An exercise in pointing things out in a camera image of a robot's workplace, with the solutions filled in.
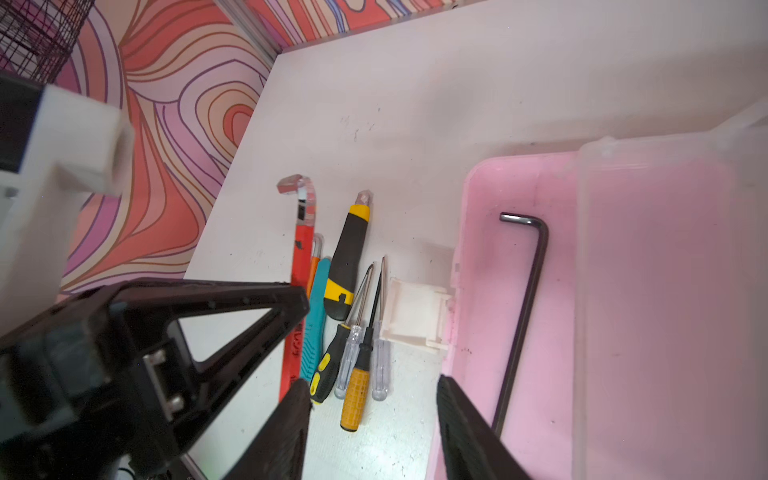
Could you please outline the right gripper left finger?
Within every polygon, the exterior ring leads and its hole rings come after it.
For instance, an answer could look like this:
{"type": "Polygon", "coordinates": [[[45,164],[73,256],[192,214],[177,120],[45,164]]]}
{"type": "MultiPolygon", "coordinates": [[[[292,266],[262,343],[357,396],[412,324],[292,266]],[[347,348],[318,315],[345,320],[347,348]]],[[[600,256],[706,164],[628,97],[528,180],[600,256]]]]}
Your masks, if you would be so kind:
{"type": "Polygon", "coordinates": [[[225,479],[301,479],[312,402],[297,380],[225,479]]]}

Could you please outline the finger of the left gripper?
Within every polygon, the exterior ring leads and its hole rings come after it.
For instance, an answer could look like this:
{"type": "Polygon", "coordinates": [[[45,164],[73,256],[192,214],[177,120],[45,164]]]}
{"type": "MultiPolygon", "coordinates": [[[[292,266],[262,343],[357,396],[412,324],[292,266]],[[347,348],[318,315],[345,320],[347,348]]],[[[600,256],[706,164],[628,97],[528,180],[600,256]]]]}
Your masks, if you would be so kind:
{"type": "Polygon", "coordinates": [[[304,290],[280,282],[139,279],[121,286],[108,314],[118,359],[137,367],[145,408],[161,436],[192,444],[309,311],[304,290]],[[194,358],[182,321],[213,324],[246,312],[251,325],[207,358],[194,358]]]}

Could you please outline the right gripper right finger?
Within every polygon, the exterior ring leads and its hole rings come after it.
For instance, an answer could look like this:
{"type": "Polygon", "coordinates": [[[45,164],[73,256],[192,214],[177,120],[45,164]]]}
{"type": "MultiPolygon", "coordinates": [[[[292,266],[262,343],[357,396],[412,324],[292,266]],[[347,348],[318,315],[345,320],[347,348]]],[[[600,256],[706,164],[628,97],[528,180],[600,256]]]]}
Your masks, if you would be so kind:
{"type": "Polygon", "coordinates": [[[530,479],[452,377],[440,376],[436,402],[447,479],[530,479]]]}

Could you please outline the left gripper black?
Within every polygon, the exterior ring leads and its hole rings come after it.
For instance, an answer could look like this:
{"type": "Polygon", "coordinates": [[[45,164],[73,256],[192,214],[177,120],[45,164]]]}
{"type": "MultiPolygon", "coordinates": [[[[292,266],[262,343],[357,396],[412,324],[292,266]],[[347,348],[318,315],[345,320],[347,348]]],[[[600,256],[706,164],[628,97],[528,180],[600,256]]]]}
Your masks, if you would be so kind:
{"type": "Polygon", "coordinates": [[[1,476],[141,476],[180,455],[180,359],[171,302],[85,299],[36,317],[1,349],[1,476]]]}

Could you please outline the red handled hex key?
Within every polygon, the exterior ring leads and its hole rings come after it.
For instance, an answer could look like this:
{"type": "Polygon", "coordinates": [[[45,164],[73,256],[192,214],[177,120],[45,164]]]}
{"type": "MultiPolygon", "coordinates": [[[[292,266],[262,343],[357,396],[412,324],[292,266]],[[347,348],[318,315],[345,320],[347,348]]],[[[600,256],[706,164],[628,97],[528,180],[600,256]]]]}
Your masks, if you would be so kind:
{"type": "MultiPolygon", "coordinates": [[[[312,249],[314,245],[314,229],[316,216],[316,193],[309,177],[295,174],[281,179],[277,184],[280,194],[296,193],[298,210],[293,246],[291,269],[291,285],[301,287],[304,292],[311,285],[312,249]]],[[[279,399],[283,400],[292,384],[299,379],[302,346],[303,322],[289,333],[285,339],[279,399]]]]}

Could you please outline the black hex key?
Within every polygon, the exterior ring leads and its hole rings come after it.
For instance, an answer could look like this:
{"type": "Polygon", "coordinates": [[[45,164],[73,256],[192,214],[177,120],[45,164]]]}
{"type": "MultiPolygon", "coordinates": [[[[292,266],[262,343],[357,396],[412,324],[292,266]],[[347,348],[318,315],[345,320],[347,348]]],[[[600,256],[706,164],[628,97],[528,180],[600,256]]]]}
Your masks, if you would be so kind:
{"type": "Polygon", "coordinates": [[[499,215],[499,220],[504,223],[522,225],[535,229],[537,232],[537,241],[531,270],[528,276],[526,289],[516,324],[513,342],[509,352],[509,357],[491,425],[491,428],[498,438],[502,436],[504,423],[506,421],[509,401],[522,356],[523,346],[527,335],[549,242],[548,225],[538,217],[502,212],[499,215]]]}

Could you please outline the pink translucent plastic tool box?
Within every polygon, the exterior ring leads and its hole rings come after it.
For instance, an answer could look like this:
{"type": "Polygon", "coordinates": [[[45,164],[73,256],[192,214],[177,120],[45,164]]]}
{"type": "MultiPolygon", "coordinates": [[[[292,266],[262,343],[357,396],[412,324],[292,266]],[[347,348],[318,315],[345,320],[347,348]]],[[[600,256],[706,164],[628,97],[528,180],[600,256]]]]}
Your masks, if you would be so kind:
{"type": "Polygon", "coordinates": [[[392,280],[383,336],[490,427],[537,241],[502,212],[549,228],[499,438],[530,478],[765,478],[766,102],[472,169],[449,286],[392,280]]]}

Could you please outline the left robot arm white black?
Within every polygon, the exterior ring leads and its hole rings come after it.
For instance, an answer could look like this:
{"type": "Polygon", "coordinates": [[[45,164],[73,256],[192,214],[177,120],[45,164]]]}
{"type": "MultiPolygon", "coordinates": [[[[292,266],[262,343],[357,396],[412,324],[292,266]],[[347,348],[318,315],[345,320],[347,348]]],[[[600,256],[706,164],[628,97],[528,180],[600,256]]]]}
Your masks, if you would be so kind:
{"type": "Polygon", "coordinates": [[[190,450],[309,310],[289,283],[140,278],[56,299],[83,198],[116,194],[121,110],[1,76],[1,475],[199,479],[190,450]]]}

